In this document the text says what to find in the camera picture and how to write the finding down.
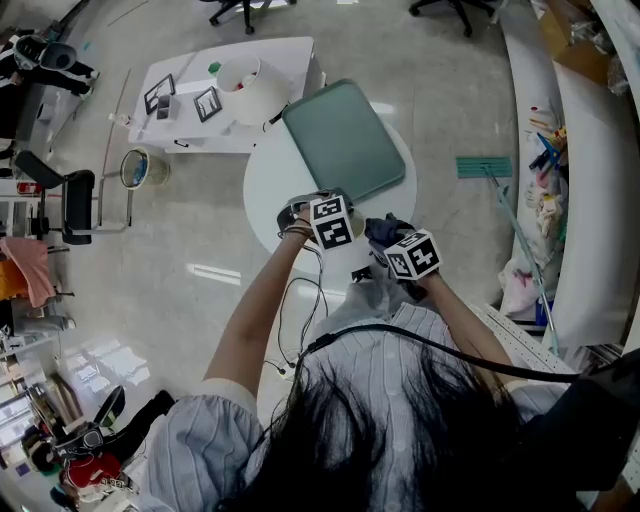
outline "wrist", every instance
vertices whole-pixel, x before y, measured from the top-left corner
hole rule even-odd
[[[297,245],[299,248],[302,248],[313,232],[303,223],[293,224],[292,227],[295,227],[295,229],[283,233],[282,241],[283,243]]]
[[[429,289],[433,286],[433,283],[437,281],[442,281],[442,276],[440,275],[440,272],[434,270],[430,274],[427,274],[426,276],[418,279],[418,285],[429,291]]]

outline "white table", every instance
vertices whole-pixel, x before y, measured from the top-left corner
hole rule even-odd
[[[289,81],[291,102],[324,86],[325,76],[313,54],[313,39],[288,37],[208,48],[156,62],[147,71],[133,118],[143,131],[129,132],[131,144],[147,144],[167,153],[250,153],[264,135],[261,126],[236,122],[224,108],[211,119],[200,122],[193,99],[216,79],[209,71],[214,62],[223,64],[241,55],[254,54],[281,71]],[[158,122],[156,112],[147,115],[144,94],[169,73],[173,76],[180,104],[177,119]]]
[[[404,160],[405,177],[398,185],[357,203],[356,209],[365,218],[384,218],[392,212],[409,222],[416,206],[416,166],[409,148],[398,132],[385,123],[385,128]],[[278,121],[254,149],[244,177],[244,207],[249,223],[262,245],[275,251],[278,238],[278,213],[292,197],[318,190],[302,155],[283,121]],[[360,270],[373,262],[368,240],[364,235],[354,244],[324,255],[327,274],[344,274]],[[313,253],[301,251],[294,267],[309,274],[318,273],[318,261]]]

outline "long black hair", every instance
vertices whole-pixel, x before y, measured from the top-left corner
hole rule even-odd
[[[424,347],[404,393],[413,415],[413,474],[405,475],[403,510],[512,512],[581,510],[575,492],[540,487],[502,463],[526,425],[496,379]],[[386,444],[386,418],[331,369],[298,372],[283,412],[258,442],[261,465],[245,484],[243,468],[219,509],[378,510],[372,501]],[[337,435],[346,435],[336,439]]]

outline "red object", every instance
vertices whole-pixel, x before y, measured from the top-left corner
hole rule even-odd
[[[42,192],[42,185],[29,181],[18,182],[18,194],[21,196],[33,196],[36,197]]]
[[[118,478],[120,462],[108,452],[99,457],[72,460],[69,465],[69,481],[78,488],[97,485],[103,478]]]

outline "black strap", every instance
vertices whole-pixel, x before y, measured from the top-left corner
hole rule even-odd
[[[404,336],[406,338],[411,338],[412,340],[419,341],[433,348],[437,348],[446,352],[453,357],[457,357],[462,361],[473,364],[475,366],[479,366],[480,368],[484,368],[485,370],[490,370],[496,373],[502,373],[504,375],[511,375],[512,377],[519,377],[521,379],[531,379],[531,380],[541,380],[546,382],[564,382],[571,383],[578,380],[580,377],[579,373],[551,373],[551,372],[539,372],[537,370],[531,370],[529,368],[519,368],[517,366],[512,366],[509,364],[495,363],[493,361],[487,361],[486,359],[482,359],[480,357],[470,356],[468,354],[464,354],[459,350],[455,350],[453,348],[449,348],[440,343],[436,343],[435,341],[431,341],[427,338],[423,338],[422,336],[407,331],[405,329],[401,329],[400,327],[396,327],[395,325],[388,324],[367,324],[367,325],[354,325],[352,327],[347,327],[346,329],[342,329],[341,331],[335,333],[325,334],[320,336],[315,342],[309,345],[307,349],[307,353],[312,353],[321,348],[324,348],[328,345],[331,345],[338,338],[344,336],[345,334],[350,334],[352,332],[359,331],[386,331],[392,332],[394,334],[399,334],[400,336]]]

